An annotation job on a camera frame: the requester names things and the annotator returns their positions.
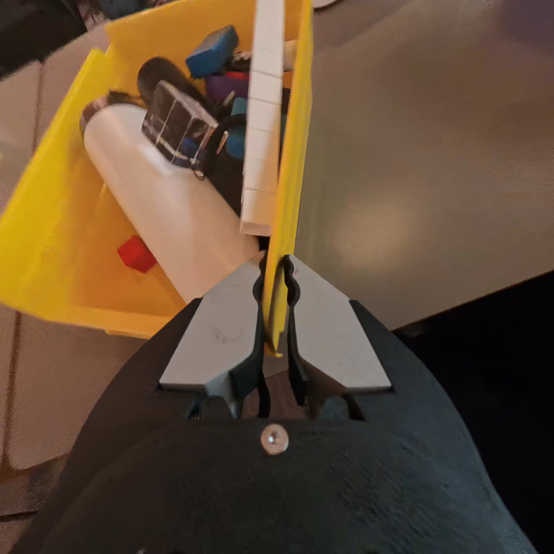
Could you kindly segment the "purple block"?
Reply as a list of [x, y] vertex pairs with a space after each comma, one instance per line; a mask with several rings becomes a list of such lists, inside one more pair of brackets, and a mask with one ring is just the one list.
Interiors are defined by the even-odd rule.
[[248, 98], [250, 73], [226, 72], [212, 74], [204, 78], [205, 92], [209, 100], [223, 102], [231, 93], [236, 98]]

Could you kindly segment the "clear acrylic cube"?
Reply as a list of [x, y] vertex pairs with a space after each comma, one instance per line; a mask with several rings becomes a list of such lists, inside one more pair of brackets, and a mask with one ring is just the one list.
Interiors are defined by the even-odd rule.
[[142, 121], [142, 134], [172, 165], [205, 174], [208, 143], [219, 122], [190, 95], [161, 80]]

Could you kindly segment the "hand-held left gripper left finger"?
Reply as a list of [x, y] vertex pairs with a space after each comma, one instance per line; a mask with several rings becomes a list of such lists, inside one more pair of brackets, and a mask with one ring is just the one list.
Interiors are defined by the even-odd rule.
[[258, 391], [258, 417], [271, 398], [263, 373], [265, 326], [261, 305], [267, 253], [256, 253], [200, 299], [159, 385], [194, 393], [185, 419], [200, 419], [210, 398], [239, 418], [245, 398]]

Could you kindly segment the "red block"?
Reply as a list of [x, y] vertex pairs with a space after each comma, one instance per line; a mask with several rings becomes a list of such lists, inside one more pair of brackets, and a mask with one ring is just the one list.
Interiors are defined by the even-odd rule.
[[156, 258], [138, 235], [131, 236], [116, 251], [123, 264], [136, 272], [146, 274], [157, 265]]

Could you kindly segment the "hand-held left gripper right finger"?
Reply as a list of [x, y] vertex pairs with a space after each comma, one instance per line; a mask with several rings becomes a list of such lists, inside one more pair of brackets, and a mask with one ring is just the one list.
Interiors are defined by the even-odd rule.
[[287, 286], [289, 381], [298, 405], [329, 397], [384, 393], [392, 383], [350, 299], [293, 255], [282, 260]]

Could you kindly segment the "yellow plastic bin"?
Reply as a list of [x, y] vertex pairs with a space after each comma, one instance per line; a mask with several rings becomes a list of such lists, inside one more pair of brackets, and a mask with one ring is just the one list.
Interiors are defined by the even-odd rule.
[[49, 321], [150, 338], [186, 303], [157, 263], [142, 274], [116, 249], [138, 235], [84, 148], [80, 120], [110, 92], [139, 100], [137, 74], [163, 57], [190, 76], [186, 58], [211, 32], [233, 25], [253, 43], [256, 1], [179, 1], [106, 26], [1, 217], [1, 302]]

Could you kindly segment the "white segmented foam strip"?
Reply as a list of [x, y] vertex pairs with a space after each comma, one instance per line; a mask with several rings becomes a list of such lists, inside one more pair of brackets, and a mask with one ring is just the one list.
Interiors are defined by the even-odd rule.
[[269, 237], [281, 129], [284, 1], [257, 1], [246, 111], [240, 232]]

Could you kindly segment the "black round object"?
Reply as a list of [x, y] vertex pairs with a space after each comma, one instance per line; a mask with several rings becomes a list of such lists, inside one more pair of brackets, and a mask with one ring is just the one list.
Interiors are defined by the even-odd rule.
[[166, 81], [179, 91], [186, 93], [190, 83], [180, 69], [170, 60], [155, 57], [147, 60], [137, 74], [137, 89], [146, 106], [149, 106], [161, 81]]

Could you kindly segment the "teal block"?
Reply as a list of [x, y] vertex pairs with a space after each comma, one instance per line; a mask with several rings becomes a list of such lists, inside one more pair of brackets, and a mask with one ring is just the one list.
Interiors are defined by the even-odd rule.
[[225, 148], [228, 155], [238, 161], [243, 161], [245, 156], [246, 112], [247, 99], [235, 98], [231, 108], [231, 116], [239, 116], [239, 122], [229, 126]]

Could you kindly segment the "blue foam block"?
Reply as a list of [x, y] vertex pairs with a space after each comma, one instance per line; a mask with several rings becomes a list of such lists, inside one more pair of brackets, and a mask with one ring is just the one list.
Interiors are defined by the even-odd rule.
[[219, 73], [238, 43], [238, 34], [233, 25], [211, 32], [186, 58], [190, 77], [197, 80]]

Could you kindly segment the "white plastic bottle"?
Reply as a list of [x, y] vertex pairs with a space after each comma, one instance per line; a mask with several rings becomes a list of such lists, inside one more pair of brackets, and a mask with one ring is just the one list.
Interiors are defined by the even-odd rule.
[[170, 164], [142, 132], [146, 110], [87, 104], [81, 129], [87, 156], [183, 301], [190, 302], [243, 264], [260, 262], [255, 236], [208, 181]]

